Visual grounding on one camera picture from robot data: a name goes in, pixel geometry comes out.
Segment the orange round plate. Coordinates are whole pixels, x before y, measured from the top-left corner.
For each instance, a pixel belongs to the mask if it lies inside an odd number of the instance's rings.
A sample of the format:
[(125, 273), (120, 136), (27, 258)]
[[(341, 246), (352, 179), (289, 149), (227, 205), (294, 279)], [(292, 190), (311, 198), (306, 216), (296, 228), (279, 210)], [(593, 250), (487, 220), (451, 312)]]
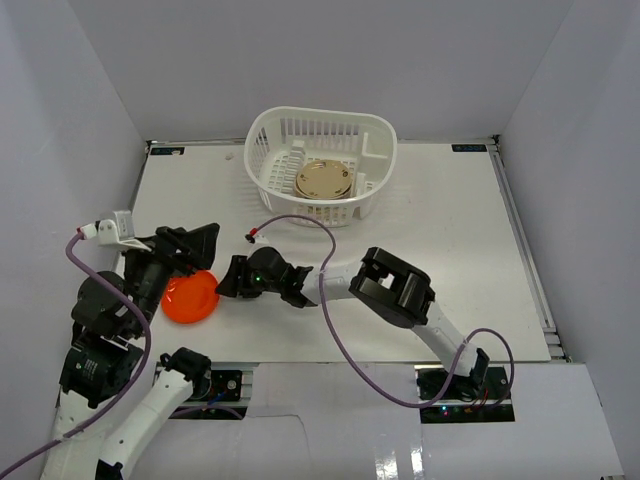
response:
[(181, 325), (205, 320), (217, 308), (219, 294), (217, 278), (208, 270), (191, 276), (172, 277), (161, 299), (165, 316)]

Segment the beige round floral plate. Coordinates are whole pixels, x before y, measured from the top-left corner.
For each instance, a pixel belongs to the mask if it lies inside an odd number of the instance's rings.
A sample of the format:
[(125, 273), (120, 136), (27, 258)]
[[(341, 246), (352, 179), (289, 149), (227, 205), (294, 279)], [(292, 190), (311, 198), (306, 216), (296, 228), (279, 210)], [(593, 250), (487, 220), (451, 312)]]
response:
[(297, 174), (294, 192), (311, 200), (335, 200), (347, 196), (353, 175), (349, 168), (336, 160), (315, 160)]

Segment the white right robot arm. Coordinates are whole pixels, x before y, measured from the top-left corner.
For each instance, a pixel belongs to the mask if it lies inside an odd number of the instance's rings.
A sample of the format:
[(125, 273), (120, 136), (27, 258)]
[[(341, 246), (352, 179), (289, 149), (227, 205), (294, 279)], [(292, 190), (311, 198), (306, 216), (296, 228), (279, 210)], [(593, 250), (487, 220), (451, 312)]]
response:
[(473, 345), (436, 303), (430, 277), (379, 247), (337, 267), (295, 266), (273, 247), (234, 255), (216, 292), (229, 298), (279, 295), (296, 308), (355, 298), (392, 326), (415, 333), (451, 374), (453, 390), (472, 399), (488, 385), (489, 357)]

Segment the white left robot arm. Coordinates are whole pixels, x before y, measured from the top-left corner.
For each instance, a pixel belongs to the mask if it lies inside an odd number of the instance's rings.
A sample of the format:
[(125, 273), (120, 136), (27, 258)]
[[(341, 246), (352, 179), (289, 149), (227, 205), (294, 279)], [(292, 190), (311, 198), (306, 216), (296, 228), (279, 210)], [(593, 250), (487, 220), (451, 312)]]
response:
[(181, 347), (122, 423), (112, 414), (151, 357), (151, 322), (172, 280), (211, 268), (220, 227), (159, 227), (138, 237), (126, 220), (77, 230), (65, 253), (87, 277), (71, 311), (73, 334), (61, 370), (44, 479), (125, 479), (163, 424), (211, 387), (211, 361)]

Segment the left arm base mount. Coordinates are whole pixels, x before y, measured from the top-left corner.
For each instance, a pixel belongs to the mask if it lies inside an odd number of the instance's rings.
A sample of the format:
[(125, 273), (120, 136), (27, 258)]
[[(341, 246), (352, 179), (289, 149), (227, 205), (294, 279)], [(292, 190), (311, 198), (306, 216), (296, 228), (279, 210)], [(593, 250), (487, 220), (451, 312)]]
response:
[(214, 368), (196, 393), (170, 416), (176, 420), (242, 420), (251, 395), (248, 370)]

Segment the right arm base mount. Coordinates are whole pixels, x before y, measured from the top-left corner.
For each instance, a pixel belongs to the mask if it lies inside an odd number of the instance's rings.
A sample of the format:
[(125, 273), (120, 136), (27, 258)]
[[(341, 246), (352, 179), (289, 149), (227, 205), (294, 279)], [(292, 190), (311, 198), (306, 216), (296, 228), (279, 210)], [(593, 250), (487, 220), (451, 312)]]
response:
[(420, 411), (423, 425), (513, 423), (515, 412), (511, 394), (496, 407), (505, 394), (508, 375), (504, 367), (490, 367), (478, 390), (464, 380), (453, 379), (443, 397)]

